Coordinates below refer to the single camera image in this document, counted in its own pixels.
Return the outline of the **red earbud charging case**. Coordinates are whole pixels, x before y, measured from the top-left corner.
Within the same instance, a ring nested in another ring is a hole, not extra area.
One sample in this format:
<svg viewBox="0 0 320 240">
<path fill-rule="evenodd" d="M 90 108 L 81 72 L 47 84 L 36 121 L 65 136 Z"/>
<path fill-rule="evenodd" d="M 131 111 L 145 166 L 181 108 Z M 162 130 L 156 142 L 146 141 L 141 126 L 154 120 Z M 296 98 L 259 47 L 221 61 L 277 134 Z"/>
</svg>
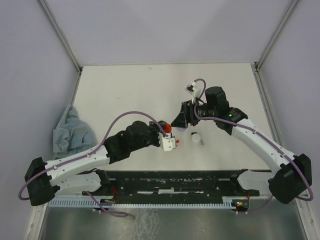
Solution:
<svg viewBox="0 0 320 240">
<path fill-rule="evenodd" d="M 164 129 L 165 133 L 171 133 L 172 132 L 172 127 L 169 123 L 165 124 L 165 129 Z"/>
</svg>

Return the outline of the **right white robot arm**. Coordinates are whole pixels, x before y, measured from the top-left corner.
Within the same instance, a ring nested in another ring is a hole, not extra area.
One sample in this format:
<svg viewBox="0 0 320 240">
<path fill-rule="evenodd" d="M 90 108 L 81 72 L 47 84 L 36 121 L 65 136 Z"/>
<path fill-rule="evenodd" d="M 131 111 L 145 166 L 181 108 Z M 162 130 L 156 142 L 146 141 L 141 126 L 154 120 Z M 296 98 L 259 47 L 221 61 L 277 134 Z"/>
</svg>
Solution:
<svg viewBox="0 0 320 240">
<path fill-rule="evenodd" d="M 295 198 L 313 200 L 312 165 L 305 154 L 296 155 L 262 133 L 239 108 L 231 107 L 222 87 L 204 91 L 206 101 L 199 97 L 182 102 L 172 127 L 186 129 L 200 121 L 212 120 L 216 126 L 251 149 L 269 167 L 269 172 L 241 170 L 229 183 L 231 193 L 242 195 L 247 190 L 271 194 L 288 204 Z M 308 197 L 300 195 L 307 191 Z"/>
</svg>

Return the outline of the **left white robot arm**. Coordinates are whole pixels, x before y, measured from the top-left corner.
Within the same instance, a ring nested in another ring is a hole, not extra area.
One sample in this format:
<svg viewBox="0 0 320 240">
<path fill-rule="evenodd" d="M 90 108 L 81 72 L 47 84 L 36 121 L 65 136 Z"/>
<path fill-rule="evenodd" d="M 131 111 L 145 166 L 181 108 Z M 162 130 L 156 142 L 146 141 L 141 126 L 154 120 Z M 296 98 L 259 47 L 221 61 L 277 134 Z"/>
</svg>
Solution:
<svg viewBox="0 0 320 240">
<path fill-rule="evenodd" d="M 60 159 L 34 159 L 24 176 L 30 204 L 35 207 L 51 201 L 62 191 L 62 182 L 70 177 L 127 159 L 142 148 L 160 147 L 161 138 L 169 136 L 170 132 L 171 126 L 165 121 L 148 124 L 135 121 L 108 137 L 102 145 Z"/>
</svg>

